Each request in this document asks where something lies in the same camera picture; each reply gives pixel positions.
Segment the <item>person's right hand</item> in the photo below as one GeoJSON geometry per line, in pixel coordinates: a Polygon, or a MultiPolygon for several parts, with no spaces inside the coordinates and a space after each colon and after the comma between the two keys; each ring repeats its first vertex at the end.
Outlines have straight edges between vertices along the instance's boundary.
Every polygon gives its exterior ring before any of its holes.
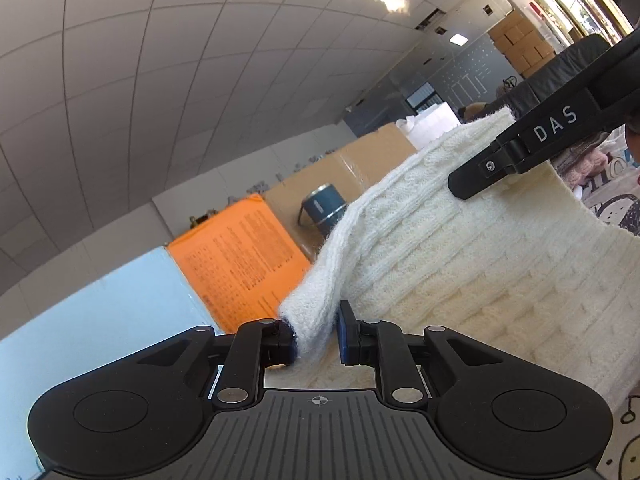
{"type": "Polygon", "coordinates": [[[640,164],[640,118],[636,117],[625,125],[627,148],[634,161],[640,164]]]}

